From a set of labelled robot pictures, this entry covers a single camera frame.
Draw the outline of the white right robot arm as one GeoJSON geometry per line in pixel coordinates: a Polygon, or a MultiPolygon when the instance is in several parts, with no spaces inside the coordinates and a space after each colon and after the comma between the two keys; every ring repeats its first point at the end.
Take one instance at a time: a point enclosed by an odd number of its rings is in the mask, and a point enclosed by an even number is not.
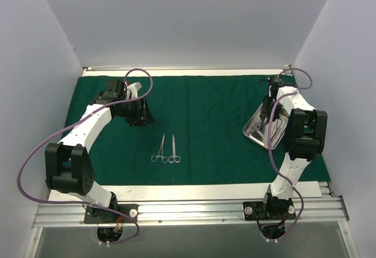
{"type": "Polygon", "coordinates": [[[285,157],[261,203],[262,214],[272,219],[281,212],[288,212],[302,173],[316,156],[322,154],[328,114],[311,106],[298,88],[279,84],[269,86],[263,107],[260,116],[269,123],[279,117],[282,109],[288,116],[283,137],[285,157]]]}

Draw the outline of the green surgical cloth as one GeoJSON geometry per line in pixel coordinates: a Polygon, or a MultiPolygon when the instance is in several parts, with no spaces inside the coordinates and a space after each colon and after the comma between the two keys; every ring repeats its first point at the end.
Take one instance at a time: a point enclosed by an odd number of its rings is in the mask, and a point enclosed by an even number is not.
{"type": "Polygon", "coordinates": [[[116,117],[89,152],[101,185],[216,185],[270,183],[284,159],[243,134],[243,128],[268,92],[264,75],[131,77],[147,95],[154,124],[128,126],[116,117]],[[163,154],[179,163],[153,163],[162,136],[163,154]]]}

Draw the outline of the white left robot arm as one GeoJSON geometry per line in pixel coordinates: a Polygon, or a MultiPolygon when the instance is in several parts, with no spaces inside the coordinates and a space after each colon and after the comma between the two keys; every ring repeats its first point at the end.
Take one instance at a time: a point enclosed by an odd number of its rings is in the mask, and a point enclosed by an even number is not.
{"type": "Polygon", "coordinates": [[[115,117],[123,118],[128,126],[155,122],[146,98],[138,95],[141,87],[140,82],[110,80],[106,89],[89,102],[80,123],[58,143],[50,143],[45,148],[47,187],[98,206],[97,214],[104,222],[118,217],[118,201],[113,192],[95,181],[89,152],[101,131],[115,117]]]}

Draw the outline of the steel surgical scissors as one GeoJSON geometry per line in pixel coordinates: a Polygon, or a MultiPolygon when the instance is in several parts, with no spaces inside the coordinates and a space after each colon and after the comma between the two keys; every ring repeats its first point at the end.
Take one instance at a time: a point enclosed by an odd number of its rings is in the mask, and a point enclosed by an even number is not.
{"type": "Polygon", "coordinates": [[[179,163],[181,161],[181,157],[176,153],[176,140],[175,136],[172,135],[172,155],[168,157],[169,163],[179,163]]]}

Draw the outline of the steel instrument tray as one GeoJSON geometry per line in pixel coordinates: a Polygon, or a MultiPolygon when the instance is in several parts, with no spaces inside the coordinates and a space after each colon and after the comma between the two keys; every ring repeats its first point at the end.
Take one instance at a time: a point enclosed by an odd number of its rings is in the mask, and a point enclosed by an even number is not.
{"type": "Polygon", "coordinates": [[[288,122],[288,114],[284,108],[282,108],[280,112],[280,117],[276,119],[274,122],[263,123],[260,119],[260,111],[261,105],[255,111],[253,116],[250,120],[246,123],[243,128],[243,134],[245,137],[249,138],[250,140],[256,142],[261,147],[268,149],[268,128],[271,125],[271,135],[270,135],[270,143],[271,143],[271,150],[274,150],[284,136],[284,132],[288,122]],[[263,131],[262,132],[251,132],[250,127],[255,123],[262,123],[263,124],[263,131]]]}

